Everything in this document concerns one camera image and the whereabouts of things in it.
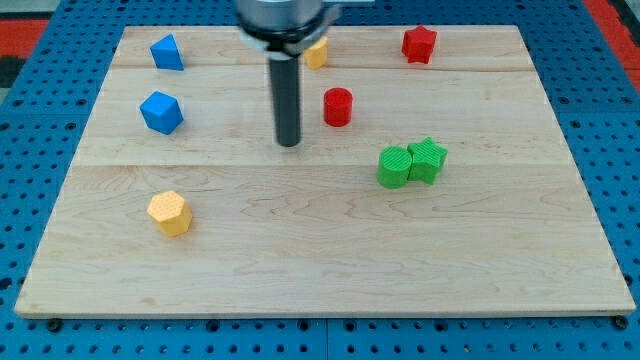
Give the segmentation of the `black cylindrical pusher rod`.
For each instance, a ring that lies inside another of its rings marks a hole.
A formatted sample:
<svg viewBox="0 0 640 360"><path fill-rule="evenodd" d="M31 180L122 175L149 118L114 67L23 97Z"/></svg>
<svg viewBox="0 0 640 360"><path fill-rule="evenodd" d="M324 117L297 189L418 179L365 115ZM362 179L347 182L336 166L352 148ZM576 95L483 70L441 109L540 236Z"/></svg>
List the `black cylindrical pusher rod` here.
<svg viewBox="0 0 640 360"><path fill-rule="evenodd" d="M301 141L300 72L297 57L268 62L277 143L293 147Z"/></svg>

